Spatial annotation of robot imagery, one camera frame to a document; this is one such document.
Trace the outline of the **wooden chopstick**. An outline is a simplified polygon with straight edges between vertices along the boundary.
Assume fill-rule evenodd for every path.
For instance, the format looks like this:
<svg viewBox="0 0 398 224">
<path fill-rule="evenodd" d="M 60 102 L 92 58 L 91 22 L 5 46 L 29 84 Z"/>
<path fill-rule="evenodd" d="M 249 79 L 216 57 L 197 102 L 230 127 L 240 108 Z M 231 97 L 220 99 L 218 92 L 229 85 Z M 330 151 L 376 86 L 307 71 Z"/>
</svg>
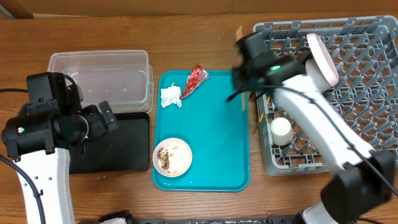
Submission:
<svg viewBox="0 0 398 224">
<path fill-rule="evenodd" d="M 268 104 L 269 104 L 270 100 L 271 100 L 270 96 L 267 96 L 267 98 L 266 98 L 266 108 L 268 107 Z M 266 112 L 265 112 L 265 109 L 264 109 L 263 112 L 261 113 L 260 117 L 259 117 L 258 123 L 262 122 L 265 114 L 266 114 Z"/>
</svg>

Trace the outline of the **white cup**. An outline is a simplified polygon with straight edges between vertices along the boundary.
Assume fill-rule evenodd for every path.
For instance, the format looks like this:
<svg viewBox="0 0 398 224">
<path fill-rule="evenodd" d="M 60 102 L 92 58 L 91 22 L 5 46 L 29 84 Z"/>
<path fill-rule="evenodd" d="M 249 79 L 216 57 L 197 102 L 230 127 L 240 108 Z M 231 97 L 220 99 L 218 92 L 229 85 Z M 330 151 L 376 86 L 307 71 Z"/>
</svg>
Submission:
<svg viewBox="0 0 398 224">
<path fill-rule="evenodd" d="M 284 146 L 293 140 L 294 132 L 288 119 L 283 117 L 275 118 L 272 120 L 270 128 L 274 144 Z"/>
</svg>

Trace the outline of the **grey bowl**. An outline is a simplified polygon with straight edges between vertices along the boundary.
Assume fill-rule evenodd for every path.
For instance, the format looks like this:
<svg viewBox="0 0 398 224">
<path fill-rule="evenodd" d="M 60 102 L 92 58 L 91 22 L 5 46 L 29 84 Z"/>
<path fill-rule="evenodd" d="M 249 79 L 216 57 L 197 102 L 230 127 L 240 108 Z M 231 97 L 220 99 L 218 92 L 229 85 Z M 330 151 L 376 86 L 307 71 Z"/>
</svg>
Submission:
<svg viewBox="0 0 398 224">
<path fill-rule="evenodd" d="M 319 69 L 316 61 L 314 59 L 308 59 L 305 62 L 305 69 L 307 75 L 313 80 L 316 88 L 321 92 L 325 92 L 331 88 L 331 85 L 323 75 L 322 71 Z"/>
</svg>

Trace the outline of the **white round plate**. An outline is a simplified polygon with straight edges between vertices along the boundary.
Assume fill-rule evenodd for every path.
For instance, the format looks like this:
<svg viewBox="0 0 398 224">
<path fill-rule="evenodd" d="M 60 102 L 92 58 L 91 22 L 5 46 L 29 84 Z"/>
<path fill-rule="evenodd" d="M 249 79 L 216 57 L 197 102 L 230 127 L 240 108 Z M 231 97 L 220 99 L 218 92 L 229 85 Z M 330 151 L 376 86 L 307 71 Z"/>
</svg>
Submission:
<svg viewBox="0 0 398 224">
<path fill-rule="evenodd" d="M 307 41 L 313 57 L 312 59 L 316 61 L 319 69 L 331 85 L 331 88 L 334 87 L 339 81 L 339 76 L 325 44 L 322 42 L 321 38 L 314 33 L 307 34 Z"/>
</svg>

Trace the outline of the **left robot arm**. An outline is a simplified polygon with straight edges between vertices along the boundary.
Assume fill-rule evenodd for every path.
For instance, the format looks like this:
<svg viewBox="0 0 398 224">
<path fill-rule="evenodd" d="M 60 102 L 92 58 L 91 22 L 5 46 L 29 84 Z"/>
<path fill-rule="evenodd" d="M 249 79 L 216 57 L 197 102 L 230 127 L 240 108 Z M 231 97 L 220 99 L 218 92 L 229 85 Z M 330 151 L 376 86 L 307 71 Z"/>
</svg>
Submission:
<svg viewBox="0 0 398 224">
<path fill-rule="evenodd" d="M 70 150 L 85 149 L 118 128 L 107 101 L 82 107 L 72 77 L 44 72 L 26 78 L 29 102 L 6 122 L 1 160 L 18 175 L 28 223 L 74 223 Z"/>
</svg>

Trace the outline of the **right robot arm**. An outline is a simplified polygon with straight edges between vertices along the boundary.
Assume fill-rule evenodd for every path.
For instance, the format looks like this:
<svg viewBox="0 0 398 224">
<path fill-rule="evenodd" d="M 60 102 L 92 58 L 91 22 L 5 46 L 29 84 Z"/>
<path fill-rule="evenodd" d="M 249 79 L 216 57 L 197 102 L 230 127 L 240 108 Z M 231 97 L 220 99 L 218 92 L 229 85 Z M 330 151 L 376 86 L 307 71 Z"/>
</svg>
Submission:
<svg viewBox="0 0 398 224">
<path fill-rule="evenodd" d="M 321 38 L 309 33 L 306 39 L 312 58 L 299 63 L 266 50 L 258 32 L 240 38 L 243 61 L 232 69 L 233 86 L 236 94 L 269 94 L 315 144 L 333 175 L 320 201 L 294 223 L 354 223 L 397 194 L 394 157 L 375 150 L 327 102 L 323 93 L 338 83 L 338 72 Z"/>
</svg>

